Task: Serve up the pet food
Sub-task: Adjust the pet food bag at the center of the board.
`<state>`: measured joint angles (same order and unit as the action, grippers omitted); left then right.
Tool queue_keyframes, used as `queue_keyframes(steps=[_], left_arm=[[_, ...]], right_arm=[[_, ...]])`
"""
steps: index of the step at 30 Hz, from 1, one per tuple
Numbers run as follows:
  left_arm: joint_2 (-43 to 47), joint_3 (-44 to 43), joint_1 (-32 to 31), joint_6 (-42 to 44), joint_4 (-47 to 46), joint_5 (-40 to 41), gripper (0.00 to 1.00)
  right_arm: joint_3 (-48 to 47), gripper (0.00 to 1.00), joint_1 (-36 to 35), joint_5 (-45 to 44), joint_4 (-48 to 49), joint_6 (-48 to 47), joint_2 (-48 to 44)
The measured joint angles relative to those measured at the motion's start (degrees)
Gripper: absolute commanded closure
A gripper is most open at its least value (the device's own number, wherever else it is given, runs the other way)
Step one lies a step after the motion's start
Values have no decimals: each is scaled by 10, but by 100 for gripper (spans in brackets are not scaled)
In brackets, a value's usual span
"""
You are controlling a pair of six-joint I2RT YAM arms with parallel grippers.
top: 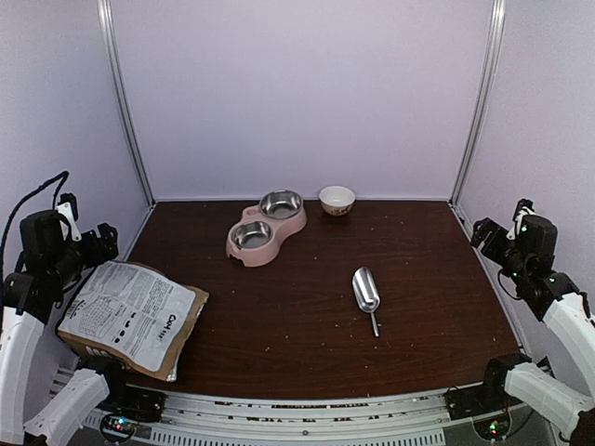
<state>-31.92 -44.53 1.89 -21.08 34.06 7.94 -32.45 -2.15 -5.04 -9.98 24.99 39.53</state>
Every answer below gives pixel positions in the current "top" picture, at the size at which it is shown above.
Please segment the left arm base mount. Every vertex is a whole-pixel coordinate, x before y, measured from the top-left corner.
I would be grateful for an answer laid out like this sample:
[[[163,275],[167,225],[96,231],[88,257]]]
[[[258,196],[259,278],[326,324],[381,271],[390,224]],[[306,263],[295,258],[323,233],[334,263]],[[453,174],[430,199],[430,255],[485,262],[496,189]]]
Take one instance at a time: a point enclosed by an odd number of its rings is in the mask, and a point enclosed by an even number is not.
[[[99,421],[99,433],[111,443],[132,439],[141,424],[162,419],[166,394],[139,387],[127,387],[122,397],[109,397],[99,405],[104,415]]]

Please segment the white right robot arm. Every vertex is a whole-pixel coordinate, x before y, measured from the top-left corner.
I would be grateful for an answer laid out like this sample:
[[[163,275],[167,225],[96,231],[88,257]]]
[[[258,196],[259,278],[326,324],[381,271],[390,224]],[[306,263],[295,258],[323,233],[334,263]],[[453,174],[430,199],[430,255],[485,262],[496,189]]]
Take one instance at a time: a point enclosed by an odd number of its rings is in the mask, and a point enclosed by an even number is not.
[[[554,425],[571,445],[594,442],[594,312],[588,295],[553,268],[557,228],[536,214],[517,216],[507,230],[487,217],[475,222],[470,243],[500,267],[517,299],[558,339],[582,374],[578,392],[522,355],[490,361],[477,402],[493,411],[512,397]]]

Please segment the pet food bag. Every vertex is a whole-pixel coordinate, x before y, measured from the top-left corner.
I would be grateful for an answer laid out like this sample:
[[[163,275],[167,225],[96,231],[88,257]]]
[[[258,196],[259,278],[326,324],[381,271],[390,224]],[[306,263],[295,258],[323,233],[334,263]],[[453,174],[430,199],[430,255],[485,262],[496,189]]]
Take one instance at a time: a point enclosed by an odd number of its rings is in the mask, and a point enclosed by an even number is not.
[[[57,334],[82,358],[115,358],[128,371],[173,383],[208,298],[155,269],[109,261],[75,293]]]

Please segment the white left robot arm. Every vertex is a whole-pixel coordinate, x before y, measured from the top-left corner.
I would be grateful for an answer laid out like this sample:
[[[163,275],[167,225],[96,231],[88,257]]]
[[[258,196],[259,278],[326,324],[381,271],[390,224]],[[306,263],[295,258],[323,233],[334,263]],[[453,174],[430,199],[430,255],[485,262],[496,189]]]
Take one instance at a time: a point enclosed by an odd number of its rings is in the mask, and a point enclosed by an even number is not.
[[[117,237],[107,223],[76,234],[74,218],[57,210],[20,222],[22,251],[14,272],[1,284],[2,444],[65,445],[98,405],[105,403],[115,413],[133,405],[121,362],[94,357],[78,364],[68,384],[36,416],[24,416],[33,355],[52,309],[84,270],[117,257]]]

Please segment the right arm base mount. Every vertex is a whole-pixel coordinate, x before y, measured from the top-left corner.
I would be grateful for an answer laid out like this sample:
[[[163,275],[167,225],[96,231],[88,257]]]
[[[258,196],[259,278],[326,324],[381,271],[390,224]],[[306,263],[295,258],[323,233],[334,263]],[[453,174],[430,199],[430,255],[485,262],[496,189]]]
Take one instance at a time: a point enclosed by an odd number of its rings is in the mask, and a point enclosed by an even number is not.
[[[450,419],[469,419],[474,433],[482,440],[504,441],[512,432],[511,408],[519,401],[506,393],[494,393],[478,384],[449,387],[443,398]]]

